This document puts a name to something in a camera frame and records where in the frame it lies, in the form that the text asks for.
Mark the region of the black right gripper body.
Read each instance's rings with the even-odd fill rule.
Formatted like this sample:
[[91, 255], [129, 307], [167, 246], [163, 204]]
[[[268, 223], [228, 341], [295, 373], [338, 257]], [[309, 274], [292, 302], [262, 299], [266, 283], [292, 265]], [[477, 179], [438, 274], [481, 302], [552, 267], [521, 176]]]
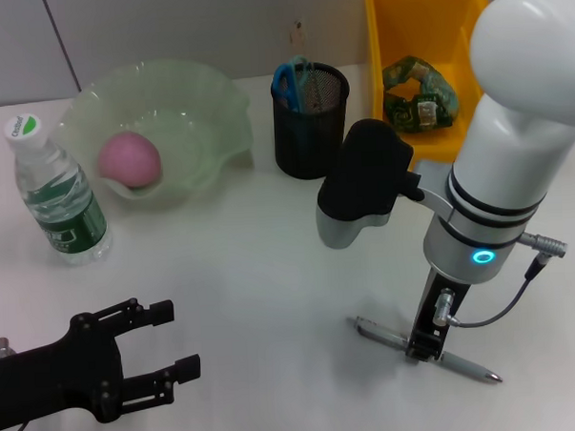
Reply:
[[421, 296], [421, 304], [415, 316], [415, 323], [411, 331], [411, 344], [433, 344], [445, 342], [449, 327], [445, 326], [439, 328], [433, 321], [437, 300], [444, 289], [449, 289], [454, 294], [451, 313], [453, 316], [456, 316], [456, 312], [468, 293], [470, 285], [450, 280], [431, 267]]

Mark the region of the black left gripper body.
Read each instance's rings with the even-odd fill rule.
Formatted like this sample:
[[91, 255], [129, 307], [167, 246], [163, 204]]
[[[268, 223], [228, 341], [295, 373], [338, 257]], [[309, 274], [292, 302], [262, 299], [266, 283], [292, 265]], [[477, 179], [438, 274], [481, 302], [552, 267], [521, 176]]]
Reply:
[[78, 315], [59, 341], [0, 359], [0, 430], [71, 408], [116, 421], [123, 380], [113, 331]]

